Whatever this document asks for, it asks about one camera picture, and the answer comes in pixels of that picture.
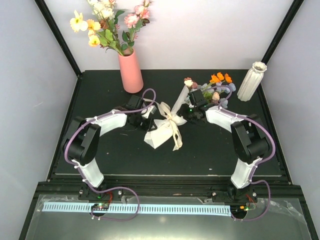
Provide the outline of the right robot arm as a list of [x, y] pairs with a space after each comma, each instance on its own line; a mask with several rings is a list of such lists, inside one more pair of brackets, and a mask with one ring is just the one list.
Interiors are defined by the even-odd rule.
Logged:
[[244, 188], [253, 183], [258, 166], [275, 155], [275, 141], [257, 115], [241, 115], [223, 108], [226, 99], [217, 105], [208, 103], [200, 89], [189, 92], [187, 97], [188, 101], [182, 104], [178, 116], [189, 122], [204, 119], [232, 135], [237, 163], [230, 178], [233, 185], [228, 187], [227, 195], [230, 200], [238, 202], [246, 195]]

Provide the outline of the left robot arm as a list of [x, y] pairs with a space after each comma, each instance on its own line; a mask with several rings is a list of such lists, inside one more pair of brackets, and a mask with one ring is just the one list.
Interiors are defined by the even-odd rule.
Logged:
[[95, 199], [103, 199], [108, 192], [107, 186], [102, 184], [104, 175], [96, 161], [100, 137], [126, 125], [145, 132], [156, 130], [151, 117], [156, 110], [154, 99], [133, 95], [128, 103], [107, 113], [89, 118], [76, 117], [71, 121], [61, 150], [65, 161], [73, 165], [82, 176], [82, 181], [90, 186], [89, 193]]

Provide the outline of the mixed flower bouquet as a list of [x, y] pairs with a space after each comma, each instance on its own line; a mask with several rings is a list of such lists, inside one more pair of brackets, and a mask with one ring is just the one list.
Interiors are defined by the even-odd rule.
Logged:
[[219, 105], [224, 109], [228, 108], [228, 99], [230, 95], [236, 91], [236, 85], [228, 73], [214, 73], [211, 75], [209, 83], [203, 85], [198, 84], [190, 77], [184, 78], [183, 82], [190, 93], [200, 90], [208, 103]]

